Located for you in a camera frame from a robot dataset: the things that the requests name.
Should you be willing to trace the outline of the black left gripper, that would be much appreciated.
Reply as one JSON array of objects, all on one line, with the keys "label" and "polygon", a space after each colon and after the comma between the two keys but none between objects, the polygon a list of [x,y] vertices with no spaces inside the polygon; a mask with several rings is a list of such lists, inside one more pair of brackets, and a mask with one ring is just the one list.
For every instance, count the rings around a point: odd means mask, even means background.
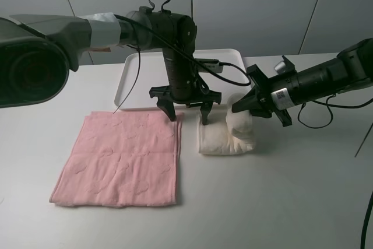
[{"label": "black left gripper", "polygon": [[202,125],[207,125],[208,115],[212,110],[213,103],[221,103],[221,93],[210,90],[204,94],[200,88],[194,85],[186,87],[157,86],[149,90],[151,98],[158,98],[157,107],[163,111],[170,121],[175,121],[176,114],[174,104],[184,104],[192,107],[192,104],[202,103],[200,113]]}]

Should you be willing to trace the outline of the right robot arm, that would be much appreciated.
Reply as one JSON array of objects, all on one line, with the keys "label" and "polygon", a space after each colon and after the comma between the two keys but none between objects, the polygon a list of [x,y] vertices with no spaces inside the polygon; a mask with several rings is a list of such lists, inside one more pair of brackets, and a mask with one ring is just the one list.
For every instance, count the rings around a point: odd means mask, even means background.
[{"label": "right robot arm", "polygon": [[292,125],[288,108],[372,86],[372,39],[368,38],[341,51],[326,62],[301,72],[286,57],[275,66],[276,75],[268,78],[257,65],[247,68],[254,83],[232,112],[249,111],[254,117],[276,114],[284,127]]}]

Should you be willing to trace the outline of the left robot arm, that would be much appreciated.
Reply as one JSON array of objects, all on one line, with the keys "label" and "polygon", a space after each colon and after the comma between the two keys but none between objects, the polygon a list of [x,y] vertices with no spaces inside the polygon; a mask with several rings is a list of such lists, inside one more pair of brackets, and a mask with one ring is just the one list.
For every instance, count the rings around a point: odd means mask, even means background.
[{"label": "left robot arm", "polygon": [[43,103],[66,85],[84,52],[118,45],[137,51],[160,49],[168,85],[150,89],[150,97],[175,120],[174,106],[199,107],[202,121],[221,93],[208,88],[200,72],[208,60],[195,59],[197,27],[190,16],[148,7],[123,17],[101,13],[87,17],[13,15],[1,19],[1,107]]}]

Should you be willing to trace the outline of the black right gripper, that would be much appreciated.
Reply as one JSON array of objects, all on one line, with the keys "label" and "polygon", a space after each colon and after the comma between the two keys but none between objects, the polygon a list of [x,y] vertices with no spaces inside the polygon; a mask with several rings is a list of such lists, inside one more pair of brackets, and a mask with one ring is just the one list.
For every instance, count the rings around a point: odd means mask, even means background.
[{"label": "black right gripper", "polygon": [[232,104],[232,112],[239,113],[250,111],[253,117],[271,118],[274,113],[283,127],[292,125],[292,119],[286,109],[279,110],[272,99],[269,78],[257,65],[247,68],[247,74],[251,78],[251,90],[239,101]]}]

